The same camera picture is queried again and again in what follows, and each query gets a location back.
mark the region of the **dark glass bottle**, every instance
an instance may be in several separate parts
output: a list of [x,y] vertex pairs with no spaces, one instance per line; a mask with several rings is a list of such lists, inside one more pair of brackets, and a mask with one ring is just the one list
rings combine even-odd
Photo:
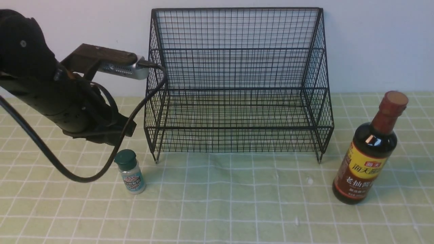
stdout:
[[332,188],[343,203],[363,201],[397,145],[393,127],[405,110],[408,98],[401,92],[387,92],[371,123],[360,125],[350,144]]

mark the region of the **red label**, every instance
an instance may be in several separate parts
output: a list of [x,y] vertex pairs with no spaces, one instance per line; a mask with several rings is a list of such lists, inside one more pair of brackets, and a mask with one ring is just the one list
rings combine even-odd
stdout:
[[381,162],[378,162],[378,161],[367,161],[365,163],[365,166],[371,167],[371,168],[379,168],[379,167],[381,167]]

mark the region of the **wire rack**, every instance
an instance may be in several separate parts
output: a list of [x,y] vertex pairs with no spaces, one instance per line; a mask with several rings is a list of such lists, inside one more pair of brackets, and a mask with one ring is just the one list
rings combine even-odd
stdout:
[[[325,46],[321,8],[152,10],[149,60],[169,73],[145,106],[154,159],[311,151],[320,161],[334,129]],[[146,93],[159,79],[150,73]]]

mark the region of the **yellow label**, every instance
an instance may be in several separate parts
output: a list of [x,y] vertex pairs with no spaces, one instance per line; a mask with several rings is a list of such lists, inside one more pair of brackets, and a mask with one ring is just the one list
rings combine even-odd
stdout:
[[351,142],[347,154],[351,173],[362,179],[377,177],[387,161],[387,158],[371,158],[364,155],[357,149],[353,142]]

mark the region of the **rack leg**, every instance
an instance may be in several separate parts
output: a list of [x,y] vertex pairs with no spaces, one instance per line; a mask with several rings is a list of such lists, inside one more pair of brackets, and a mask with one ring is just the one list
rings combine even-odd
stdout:
[[324,154],[321,153],[321,155],[318,155],[318,152],[315,152],[315,154],[316,154],[316,160],[318,160],[318,164],[321,164],[322,156],[323,156]]
[[158,153],[157,153],[157,158],[155,158],[154,154],[152,154],[152,156],[154,156],[155,164],[158,164],[158,163],[159,163],[158,160],[160,159],[160,152],[161,152],[161,151],[158,151]]
[[154,158],[154,162],[155,162],[155,164],[157,164],[157,163],[158,163],[158,160],[155,158],[155,154],[154,154],[154,152],[152,152],[152,157]]

